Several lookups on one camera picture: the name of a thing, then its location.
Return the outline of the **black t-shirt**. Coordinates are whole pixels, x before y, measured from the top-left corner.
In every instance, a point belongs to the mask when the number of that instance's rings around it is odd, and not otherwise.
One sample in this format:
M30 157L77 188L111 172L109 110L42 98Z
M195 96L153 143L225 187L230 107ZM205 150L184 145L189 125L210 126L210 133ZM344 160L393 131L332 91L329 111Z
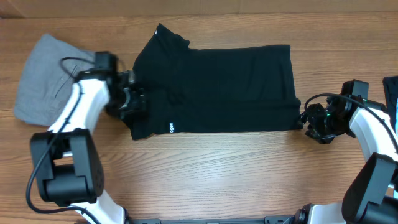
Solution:
M301 129L289 45L192 49L158 25L133 72L146 110L124 124L134 140L153 134Z

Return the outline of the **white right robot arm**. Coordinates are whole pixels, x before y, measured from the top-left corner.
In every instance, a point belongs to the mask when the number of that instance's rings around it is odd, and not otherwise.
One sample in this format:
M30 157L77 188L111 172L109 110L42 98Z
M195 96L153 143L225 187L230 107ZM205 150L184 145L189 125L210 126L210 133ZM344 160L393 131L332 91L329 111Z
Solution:
M397 136L382 103L368 98L369 84L344 82L340 94L326 93L326 106L307 100L300 120L306 135L329 144L342 134L359 141L365 165L341 202L306 205L288 223L391 223L397 224Z

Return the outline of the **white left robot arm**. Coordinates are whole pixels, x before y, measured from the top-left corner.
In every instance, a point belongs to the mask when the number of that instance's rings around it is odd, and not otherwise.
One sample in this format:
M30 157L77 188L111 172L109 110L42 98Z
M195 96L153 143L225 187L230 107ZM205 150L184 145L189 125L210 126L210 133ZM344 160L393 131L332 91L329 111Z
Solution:
M25 192L29 208L41 214L78 212L88 223L132 223L127 210L104 189L104 170L92 134L102 111L116 119L145 113L144 89L132 70L120 72L119 59L96 52L92 67L75 73L59 61L73 81L72 93L46 132L30 139L34 170Z

